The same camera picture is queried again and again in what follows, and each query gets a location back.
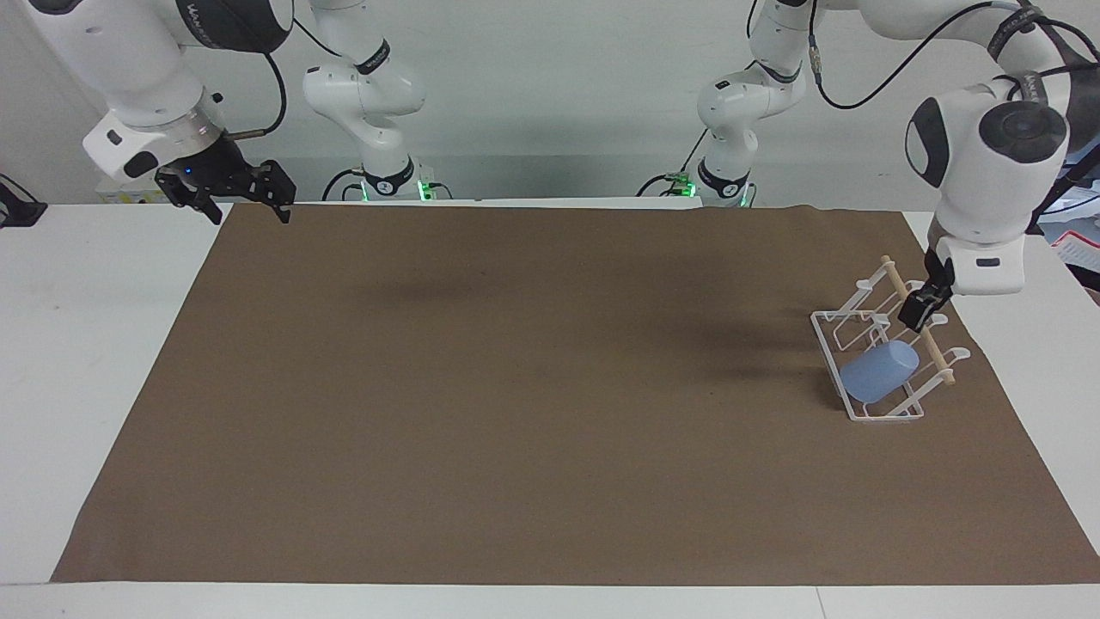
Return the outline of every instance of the black cable clip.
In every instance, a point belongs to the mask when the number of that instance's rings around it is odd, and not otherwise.
[[[993,37],[989,41],[989,45],[986,49],[989,51],[989,55],[996,62],[1001,56],[1001,52],[1004,51],[1004,46],[1009,44],[1011,40],[1018,32],[1031,32],[1035,26],[1035,22],[1042,20],[1046,15],[1043,14],[1043,9],[1038,7],[1023,7],[1019,11],[1012,13],[1012,16],[1001,22],[998,26],[997,32],[993,33]]]

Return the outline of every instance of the white table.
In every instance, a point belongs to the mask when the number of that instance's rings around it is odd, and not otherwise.
[[[473,205],[474,202],[449,202]],[[483,201],[691,208],[694,200]],[[919,237],[930,213],[906,217]],[[0,617],[1100,616],[1100,586],[576,588],[40,585],[147,376],[217,228],[168,206],[56,206],[0,230]],[[955,305],[1100,549],[1100,308],[1041,239],[1020,295]]]

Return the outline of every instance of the white wall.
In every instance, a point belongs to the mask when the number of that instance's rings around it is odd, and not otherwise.
[[[16,57],[48,52],[32,33],[8,32],[22,0],[0,0],[0,165],[50,199],[94,199],[90,163],[78,142],[94,123],[87,103],[58,113],[42,90],[80,97],[72,84],[45,86]],[[299,0],[299,16],[312,18]],[[1054,16],[1100,37],[1094,0],[1049,0]],[[650,176],[675,168],[702,125],[695,97],[708,79],[750,59],[744,21],[748,0],[422,0],[380,2],[395,54],[429,87],[427,107],[405,119],[416,154],[461,197],[632,194]],[[828,16],[820,42],[827,87],[840,100],[862,96],[914,43],[875,36],[855,13]],[[187,52],[211,90],[226,95],[233,130],[262,126],[277,109],[275,86],[256,56]],[[294,33],[275,53],[290,87],[278,132],[250,142],[254,159],[279,159],[316,199],[336,172],[355,163],[352,143],[312,114],[300,92],[306,68],[327,55]],[[755,179],[769,203],[875,207],[904,200],[931,207],[936,194],[905,164],[905,124],[928,95],[997,71],[974,45],[941,42],[876,102],[840,112],[812,92],[794,110],[762,121]],[[11,144],[28,133],[34,152]]]

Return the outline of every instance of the blue cup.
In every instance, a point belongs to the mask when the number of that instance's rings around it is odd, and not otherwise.
[[[888,342],[840,368],[840,383],[856,400],[875,405],[905,385],[920,366],[921,356],[912,346]]]

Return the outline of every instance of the wooden dowel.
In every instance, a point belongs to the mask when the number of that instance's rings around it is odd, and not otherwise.
[[[893,259],[890,259],[889,255],[883,255],[882,265],[887,267],[887,275],[890,277],[890,283],[893,284],[898,295],[902,300],[908,298],[909,287],[905,286],[905,280],[898,273],[898,267],[894,265]],[[941,373],[949,371],[950,366],[947,365],[947,360],[944,358],[943,352],[939,351],[939,345],[936,344],[936,339],[932,335],[932,330],[928,328],[921,330],[921,340],[924,342],[924,347],[928,351],[928,356],[932,357],[932,363],[936,365],[936,371]],[[955,385],[954,373],[946,374],[944,383],[948,386]]]

